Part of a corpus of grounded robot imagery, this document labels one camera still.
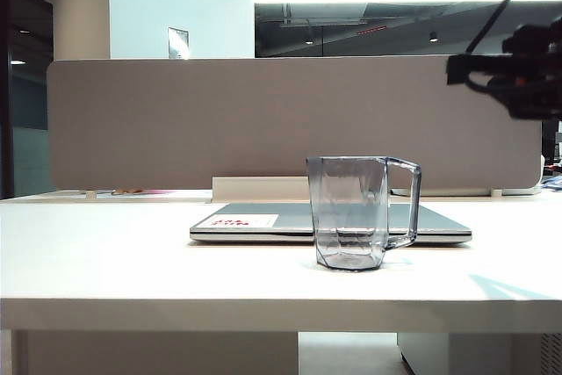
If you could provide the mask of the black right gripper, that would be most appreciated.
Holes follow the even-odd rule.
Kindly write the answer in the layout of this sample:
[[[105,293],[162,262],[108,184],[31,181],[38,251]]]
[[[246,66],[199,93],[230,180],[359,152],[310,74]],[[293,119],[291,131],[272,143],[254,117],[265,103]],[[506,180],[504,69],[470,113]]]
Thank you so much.
[[[561,20],[549,25],[521,25],[502,41],[502,52],[526,61],[513,69],[507,56],[451,55],[446,83],[464,83],[473,72],[492,75],[486,87],[515,119],[561,118]]]

